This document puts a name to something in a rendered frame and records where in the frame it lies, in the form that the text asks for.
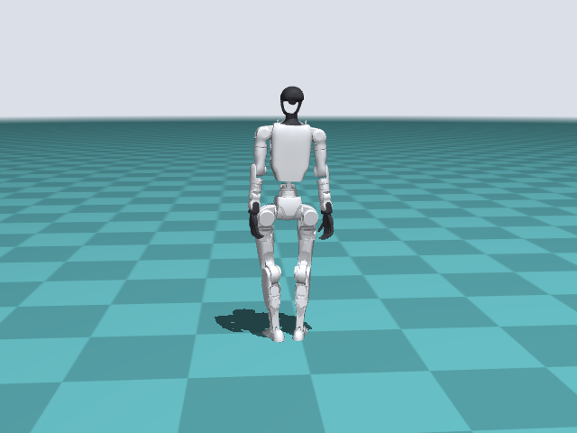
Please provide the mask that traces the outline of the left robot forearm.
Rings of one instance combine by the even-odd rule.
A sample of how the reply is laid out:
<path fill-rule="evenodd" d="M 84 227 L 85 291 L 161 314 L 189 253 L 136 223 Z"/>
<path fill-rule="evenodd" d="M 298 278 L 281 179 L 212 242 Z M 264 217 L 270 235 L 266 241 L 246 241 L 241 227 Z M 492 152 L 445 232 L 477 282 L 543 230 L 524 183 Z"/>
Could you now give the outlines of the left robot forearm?
<path fill-rule="evenodd" d="M 263 180 L 259 177 L 256 177 L 256 165 L 252 163 L 250 167 L 250 190 L 249 190 L 249 202 L 248 208 L 252 210 L 252 204 L 254 202 L 259 203 L 259 209 L 261 207 L 260 199 L 261 199 L 261 184 Z"/>

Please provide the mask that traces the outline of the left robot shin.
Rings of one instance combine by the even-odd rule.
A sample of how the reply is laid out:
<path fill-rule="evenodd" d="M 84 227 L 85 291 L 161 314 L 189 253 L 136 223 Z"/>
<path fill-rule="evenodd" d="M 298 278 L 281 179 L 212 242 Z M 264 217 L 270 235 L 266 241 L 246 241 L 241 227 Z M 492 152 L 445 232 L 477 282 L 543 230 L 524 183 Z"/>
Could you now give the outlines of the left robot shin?
<path fill-rule="evenodd" d="M 274 332 L 275 327 L 279 329 L 280 285 L 278 282 L 271 283 L 270 270 L 267 267 L 262 269 L 261 285 L 264 302 L 268 309 L 270 331 Z"/>

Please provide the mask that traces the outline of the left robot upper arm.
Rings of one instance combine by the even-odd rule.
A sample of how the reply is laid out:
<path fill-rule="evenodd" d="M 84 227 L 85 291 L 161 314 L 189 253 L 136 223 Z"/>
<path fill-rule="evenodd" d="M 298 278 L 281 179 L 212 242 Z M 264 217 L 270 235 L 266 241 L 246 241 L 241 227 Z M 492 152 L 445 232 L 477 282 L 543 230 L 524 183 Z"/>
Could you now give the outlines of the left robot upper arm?
<path fill-rule="evenodd" d="M 267 172 L 265 160 L 267 156 L 268 144 L 266 141 L 271 138 L 273 125 L 265 125 L 259 127 L 255 132 L 254 141 L 254 160 L 256 165 L 256 176 L 263 176 Z"/>

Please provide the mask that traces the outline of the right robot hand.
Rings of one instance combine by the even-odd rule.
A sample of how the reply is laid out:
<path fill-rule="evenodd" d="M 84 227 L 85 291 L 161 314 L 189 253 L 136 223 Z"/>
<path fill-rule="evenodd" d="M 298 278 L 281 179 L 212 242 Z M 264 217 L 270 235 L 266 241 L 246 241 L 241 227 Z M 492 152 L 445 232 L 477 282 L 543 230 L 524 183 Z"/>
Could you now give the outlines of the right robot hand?
<path fill-rule="evenodd" d="M 322 240 L 327 239 L 328 237 L 330 237 L 334 233 L 334 226 L 333 226 L 334 221 L 333 221 L 333 218 L 331 216 L 331 213 L 333 212 L 331 203 L 327 202 L 325 204 L 325 208 L 326 208 L 326 211 L 321 210 L 321 214 L 324 214 L 323 223 L 318 229 L 318 232 L 320 232 L 322 230 L 322 228 L 324 227 L 324 233 L 322 234 L 322 236 L 319 237 L 319 239 L 322 238 Z"/>

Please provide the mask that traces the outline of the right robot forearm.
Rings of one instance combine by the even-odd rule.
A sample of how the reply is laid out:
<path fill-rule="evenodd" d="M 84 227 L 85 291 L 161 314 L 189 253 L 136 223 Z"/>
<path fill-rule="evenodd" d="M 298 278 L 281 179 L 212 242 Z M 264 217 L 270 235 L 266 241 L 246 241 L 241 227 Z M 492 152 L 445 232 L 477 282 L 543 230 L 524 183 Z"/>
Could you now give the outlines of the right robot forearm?
<path fill-rule="evenodd" d="M 331 195 L 330 195 L 330 179 L 329 179 L 329 169 L 328 166 L 326 165 L 326 178 L 320 179 L 317 181 L 317 185 L 318 185 L 318 198 L 320 201 L 320 209 L 322 211 L 326 211 L 325 208 L 325 204 L 327 202 L 330 202 L 332 207 L 333 204 L 331 202 Z"/>

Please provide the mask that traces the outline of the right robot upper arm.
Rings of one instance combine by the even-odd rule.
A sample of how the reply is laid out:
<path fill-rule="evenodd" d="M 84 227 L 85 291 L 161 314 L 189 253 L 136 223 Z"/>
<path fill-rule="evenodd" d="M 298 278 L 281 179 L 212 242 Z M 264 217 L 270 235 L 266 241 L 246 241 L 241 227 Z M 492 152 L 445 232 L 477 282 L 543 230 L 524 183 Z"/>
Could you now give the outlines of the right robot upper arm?
<path fill-rule="evenodd" d="M 315 176 L 326 177 L 326 135 L 321 129 L 311 127 L 312 141 L 315 143 L 314 154 L 316 159 L 316 166 L 314 166 Z"/>

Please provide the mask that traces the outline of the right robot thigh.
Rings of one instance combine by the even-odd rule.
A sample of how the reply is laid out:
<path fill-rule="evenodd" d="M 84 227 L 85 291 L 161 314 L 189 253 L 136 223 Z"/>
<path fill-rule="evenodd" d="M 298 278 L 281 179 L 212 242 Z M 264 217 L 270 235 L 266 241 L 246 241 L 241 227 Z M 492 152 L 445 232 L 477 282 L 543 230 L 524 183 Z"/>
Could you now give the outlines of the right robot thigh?
<path fill-rule="evenodd" d="M 306 283 L 307 266 L 311 267 L 314 241 L 316 240 L 316 210 L 302 204 L 301 218 L 298 219 L 298 265 L 295 266 L 294 279 Z"/>

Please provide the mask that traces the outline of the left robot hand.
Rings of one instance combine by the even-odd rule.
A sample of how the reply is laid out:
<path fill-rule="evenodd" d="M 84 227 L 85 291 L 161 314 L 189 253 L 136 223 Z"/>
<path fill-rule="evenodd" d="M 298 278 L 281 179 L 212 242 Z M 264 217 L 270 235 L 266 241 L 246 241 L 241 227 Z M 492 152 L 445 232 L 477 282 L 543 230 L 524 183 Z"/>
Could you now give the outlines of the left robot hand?
<path fill-rule="evenodd" d="M 257 239 L 261 239 L 264 237 L 264 235 L 261 235 L 259 233 L 259 229 L 258 229 L 258 219 L 257 219 L 257 214 L 260 212 L 259 210 L 259 203 L 258 202 L 254 202 L 252 204 L 252 210 L 249 209 L 248 213 L 250 213 L 250 219 L 249 219 L 249 224 L 250 224 L 250 228 L 251 228 L 251 233 L 254 237 L 256 237 Z"/>

